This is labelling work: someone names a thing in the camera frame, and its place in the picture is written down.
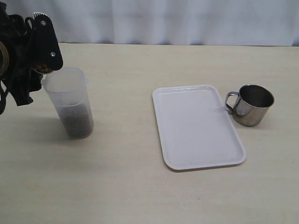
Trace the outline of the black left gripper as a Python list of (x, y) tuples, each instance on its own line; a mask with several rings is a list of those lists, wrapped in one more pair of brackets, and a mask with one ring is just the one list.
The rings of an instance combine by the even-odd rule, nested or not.
[(41, 89), (40, 75), (32, 75), (35, 34), (29, 31), (21, 36), (4, 37), (9, 55), (9, 65), (4, 72), (4, 97), (11, 94), (18, 106), (33, 103), (30, 93)]

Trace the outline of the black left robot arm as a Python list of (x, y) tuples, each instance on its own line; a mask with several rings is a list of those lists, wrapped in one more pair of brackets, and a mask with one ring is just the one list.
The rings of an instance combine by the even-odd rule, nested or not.
[(8, 15), (7, 5), (0, 3), (0, 113), (3, 113), (7, 96), (11, 94), (17, 106), (33, 103), (31, 92), (42, 88), (42, 74), (33, 71), (34, 19), (18, 14)]

